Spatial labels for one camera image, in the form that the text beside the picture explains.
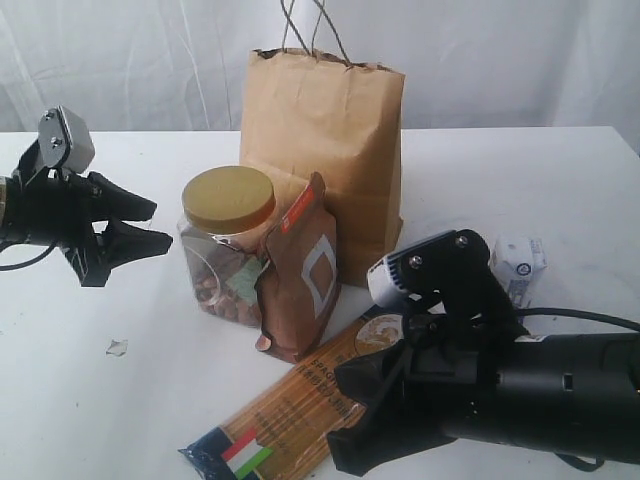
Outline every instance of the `jar lid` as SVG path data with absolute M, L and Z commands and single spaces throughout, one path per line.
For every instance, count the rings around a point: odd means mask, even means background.
M 182 192 L 184 213 L 196 228 L 232 235 L 257 227 L 276 206 L 273 184 L 255 168 L 214 168 L 193 178 Z

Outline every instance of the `pasta package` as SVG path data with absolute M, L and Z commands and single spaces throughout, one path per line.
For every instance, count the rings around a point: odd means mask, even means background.
M 326 434 L 353 426 L 365 410 L 340 393 L 334 368 L 393 345 L 401 319 L 373 307 L 181 453 L 207 480 L 305 478 L 329 454 Z

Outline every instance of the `paper scrap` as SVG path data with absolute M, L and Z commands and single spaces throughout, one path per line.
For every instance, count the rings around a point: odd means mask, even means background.
M 114 355 L 116 357 L 121 357 L 125 353 L 127 353 L 127 347 L 129 346 L 129 340 L 122 340 L 118 342 L 116 340 L 111 340 L 111 345 L 107 348 L 107 355 Z

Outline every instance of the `brown coffee bag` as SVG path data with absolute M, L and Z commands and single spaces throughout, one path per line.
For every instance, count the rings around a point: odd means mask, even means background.
M 319 173 L 265 239 L 270 265 L 257 284 L 262 335 L 256 348 L 295 363 L 320 342 L 340 291 L 336 221 Z

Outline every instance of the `paper bag handle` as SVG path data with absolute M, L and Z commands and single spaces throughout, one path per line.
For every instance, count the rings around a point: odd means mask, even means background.
M 318 33 L 318 26 L 320 25 L 320 19 L 321 17 L 324 16 L 324 18 L 327 20 L 327 23 L 329 24 L 329 27 L 333 31 L 334 36 L 336 37 L 336 41 L 338 42 L 338 47 L 340 48 L 340 52 L 342 53 L 344 61 L 349 67 L 352 66 L 351 60 L 349 60 L 349 57 L 347 56 L 347 52 L 345 51 L 344 46 L 342 45 L 342 40 L 340 40 L 340 35 L 338 35 L 338 31 L 336 30 L 336 27 L 333 24 L 331 17 L 329 17 L 326 9 L 324 8 L 325 0 L 322 0 L 322 3 L 320 3 L 320 0 L 312 0 L 313 3 L 317 5 L 318 9 L 320 10 L 320 13 L 318 14 L 318 20 L 316 21 L 316 26 L 313 30 L 313 37 L 311 38 L 311 51 L 309 51 L 309 48 L 307 48 L 306 44 L 304 43 L 304 40 L 302 39 L 302 35 L 300 35 L 300 31 L 297 29 L 297 27 L 293 23 L 293 19 L 291 18 L 291 12 L 293 11 L 293 5 L 295 4 L 295 1 L 296 0 L 291 0 L 291 3 L 289 4 L 289 9 L 287 10 L 287 7 L 284 4 L 284 0 L 280 0 L 280 6 L 282 7 L 282 12 L 284 13 L 285 18 L 287 19 L 287 23 L 285 24 L 285 27 L 284 27 L 284 35 L 282 37 L 282 50 L 286 51 L 284 44 L 285 44 L 285 41 L 287 40 L 287 33 L 289 31 L 289 26 L 291 26 L 293 33 L 295 33 L 305 53 L 307 55 L 312 55 L 313 46 L 315 44 L 316 35 Z

